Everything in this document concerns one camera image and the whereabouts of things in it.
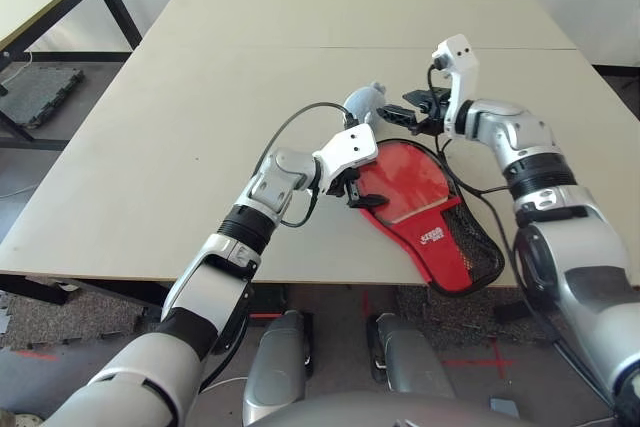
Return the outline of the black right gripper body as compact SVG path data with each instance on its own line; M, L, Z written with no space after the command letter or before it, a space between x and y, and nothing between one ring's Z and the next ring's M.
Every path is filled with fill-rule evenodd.
M449 88L418 90L418 107L425 115L419 123L422 134L437 136L444 132L444 116L449 106L450 95Z

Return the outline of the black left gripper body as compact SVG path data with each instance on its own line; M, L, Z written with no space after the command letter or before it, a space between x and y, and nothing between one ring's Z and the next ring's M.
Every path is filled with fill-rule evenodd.
M324 194L334 197L347 195L348 198L357 198L359 196L357 188L357 180L359 178L360 173L358 169L345 169L331 181L329 187L324 191Z

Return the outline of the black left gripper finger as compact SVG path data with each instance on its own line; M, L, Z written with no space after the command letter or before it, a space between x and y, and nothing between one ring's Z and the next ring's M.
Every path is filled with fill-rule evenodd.
M385 205L387 198L378 194L369 194L365 196L351 196L347 201L347 205L351 208L370 209Z

